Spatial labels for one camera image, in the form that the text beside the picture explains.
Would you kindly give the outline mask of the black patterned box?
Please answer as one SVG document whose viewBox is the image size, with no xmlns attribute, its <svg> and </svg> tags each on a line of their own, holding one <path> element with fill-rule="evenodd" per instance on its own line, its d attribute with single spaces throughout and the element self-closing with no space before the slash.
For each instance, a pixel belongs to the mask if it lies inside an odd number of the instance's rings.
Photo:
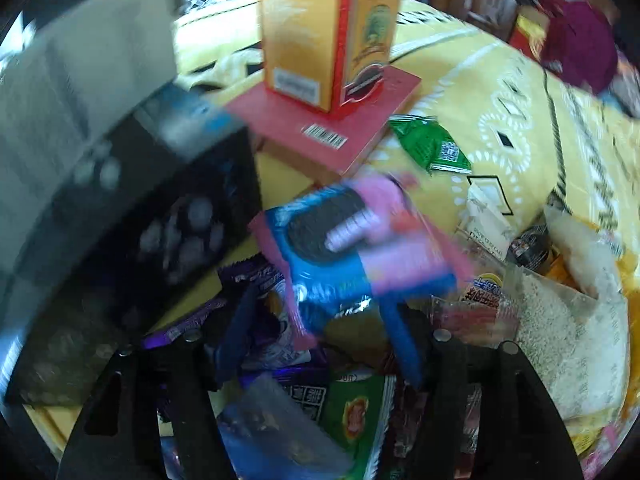
<svg viewBox="0 0 640 480">
<path fill-rule="evenodd" d="M 246 237 L 250 128 L 173 84 L 96 141 L 1 278 L 1 399 L 71 406 Z"/>
</svg>

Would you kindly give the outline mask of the blue pink oreo packet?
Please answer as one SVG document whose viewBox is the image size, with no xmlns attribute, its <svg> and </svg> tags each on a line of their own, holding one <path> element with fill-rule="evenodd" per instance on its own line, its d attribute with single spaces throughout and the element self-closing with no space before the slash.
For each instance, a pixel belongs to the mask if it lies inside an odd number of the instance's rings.
<svg viewBox="0 0 640 480">
<path fill-rule="evenodd" d="M 299 349 L 363 300 L 442 296 L 471 281 L 451 237 L 413 205 L 406 172 L 345 179 L 250 222 L 257 246 L 284 277 L 284 305 Z"/>
</svg>

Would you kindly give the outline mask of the maroon garment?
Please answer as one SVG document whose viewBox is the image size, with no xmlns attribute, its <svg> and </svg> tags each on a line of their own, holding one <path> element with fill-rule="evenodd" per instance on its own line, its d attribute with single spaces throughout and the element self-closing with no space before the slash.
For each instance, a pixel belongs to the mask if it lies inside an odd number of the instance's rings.
<svg viewBox="0 0 640 480">
<path fill-rule="evenodd" d="M 540 64 L 567 84 L 599 94 L 617 72 L 612 26 L 586 0 L 540 0 L 549 18 Z"/>
</svg>

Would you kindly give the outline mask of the flat red box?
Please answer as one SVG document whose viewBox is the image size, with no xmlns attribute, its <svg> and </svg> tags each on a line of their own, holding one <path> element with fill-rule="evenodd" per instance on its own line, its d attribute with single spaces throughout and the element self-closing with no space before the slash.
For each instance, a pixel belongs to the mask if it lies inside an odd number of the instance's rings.
<svg viewBox="0 0 640 480">
<path fill-rule="evenodd" d="M 359 103 L 334 114 L 282 96 L 261 82 L 227 104 L 257 138 L 258 148 L 321 185 L 356 174 L 380 143 L 388 118 L 401 112 L 421 78 L 387 66 L 384 80 Z"/>
</svg>

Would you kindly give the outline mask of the white carton box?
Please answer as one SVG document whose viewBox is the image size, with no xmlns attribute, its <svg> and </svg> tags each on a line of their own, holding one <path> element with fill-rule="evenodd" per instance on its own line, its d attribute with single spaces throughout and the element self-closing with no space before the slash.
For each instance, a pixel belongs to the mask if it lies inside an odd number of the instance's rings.
<svg viewBox="0 0 640 480">
<path fill-rule="evenodd" d="M 85 0 L 1 73 L 1 274 L 81 152 L 175 79 L 172 0 Z"/>
</svg>

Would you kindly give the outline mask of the orange tea box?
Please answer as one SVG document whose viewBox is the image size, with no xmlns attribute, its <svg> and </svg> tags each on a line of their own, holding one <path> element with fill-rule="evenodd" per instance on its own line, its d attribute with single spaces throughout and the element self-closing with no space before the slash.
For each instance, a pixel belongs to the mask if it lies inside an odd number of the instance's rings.
<svg viewBox="0 0 640 480">
<path fill-rule="evenodd" d="M 270 90 L 335 113 L 382 84 L 400 0 L 259 3 Z"/>
</svg>

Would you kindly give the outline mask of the purple snack packet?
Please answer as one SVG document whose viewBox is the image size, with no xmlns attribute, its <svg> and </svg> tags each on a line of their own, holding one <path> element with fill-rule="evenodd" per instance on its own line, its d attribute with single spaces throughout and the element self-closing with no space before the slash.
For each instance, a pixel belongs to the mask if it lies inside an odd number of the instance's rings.
<svg viewBox="0 0 640 480">
<path fill-rule="evenodd" d="M 283 274 L 257 254 L 218 271 L 221 291 L 194 311 L 142 340 L 155 349 L 197 330 L 213 363 L 216 382 L 238 370 L 260 372 L 307 365 L 317 358 L 294 348 L 293 326 L 283 305 Z"/>
</svg>

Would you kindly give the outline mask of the red gift box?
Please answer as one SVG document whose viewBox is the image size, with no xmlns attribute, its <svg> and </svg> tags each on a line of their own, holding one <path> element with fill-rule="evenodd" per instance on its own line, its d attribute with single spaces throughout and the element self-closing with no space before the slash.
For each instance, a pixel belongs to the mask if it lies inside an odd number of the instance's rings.
<svg viewBox="0 0 640 480">
<path fill-rule="evenodd" d="M 534 6 L 520 6 L 508 44 L 539 62 L 547 38 L 550 18 Z"/>
</svg>

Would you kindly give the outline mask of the green snack packet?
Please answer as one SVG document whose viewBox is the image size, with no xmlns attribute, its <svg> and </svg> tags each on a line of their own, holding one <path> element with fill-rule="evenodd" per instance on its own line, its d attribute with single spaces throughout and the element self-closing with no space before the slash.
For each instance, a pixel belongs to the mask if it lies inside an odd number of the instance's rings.
<svg viewBox="0 0 640 480">
<path fill-rule="evenodd" d="M 400 146 L 423 170 L 472 174 L 472 164 L 451 134 L 433 116 L 392 115 L 387 125 Z"/>
</svg>

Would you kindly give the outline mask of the yellow patterned bedsheet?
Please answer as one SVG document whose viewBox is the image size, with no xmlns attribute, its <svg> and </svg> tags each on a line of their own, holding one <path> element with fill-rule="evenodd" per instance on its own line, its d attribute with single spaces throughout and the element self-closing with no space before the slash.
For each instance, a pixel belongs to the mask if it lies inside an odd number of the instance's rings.
<svg viewBox="0 0 640 480">
<path fill-rule="evenodd" d="M 548 70 L 503 41 L 424 3 L 401 0 L 392 25 L 374 11 L 364 46 L 387 32 L 393 66 L 421 78 L 401 112 L 433 115 L 472 165 L 471 182 L 509 206 L 506 218 L 524 232 L 553 191 L 588 226 L 601 231 L 617 252 L 623 294 L 628 298 L 631 372 L 624 407 L 603 426 L 613 409 L 580 416 L 568 429 L 578 452 L 603 466 L 639 415 L 639 119 L 631 119 L 590 93 L 564 84 Z M 180 84 L 212 84 L 205 99 L 226 105 L 264 79 L 258 0 L 234 0 L 178 18 L 175 54 Z M 411 197 L 444 231 L 462 218 L 468 183 L 461 176 L 430 175 L 383 133 L 355 174 L 408 170 L 419 187 Z M 257 174 L 262 204 L 278 206 L 321 186 L 297 162 L 280 162 L 258 141 Z"/>
</svg>

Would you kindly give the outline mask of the white rice snack bag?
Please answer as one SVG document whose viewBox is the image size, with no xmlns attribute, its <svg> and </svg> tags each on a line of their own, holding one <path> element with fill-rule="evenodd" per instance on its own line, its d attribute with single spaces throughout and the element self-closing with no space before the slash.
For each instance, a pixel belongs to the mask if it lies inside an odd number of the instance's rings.
<svg viewBox="0 0 640 480">
<path fill-rule="evenodd" d="M 617 256 L 603 234 L 566 211 L 547 206 L 544 223 L 577 286 L 518 269 L 515 341 L 562 419 L 612 414 L 622 406 L 629 372 L 627 299 Z"/>
</svg>

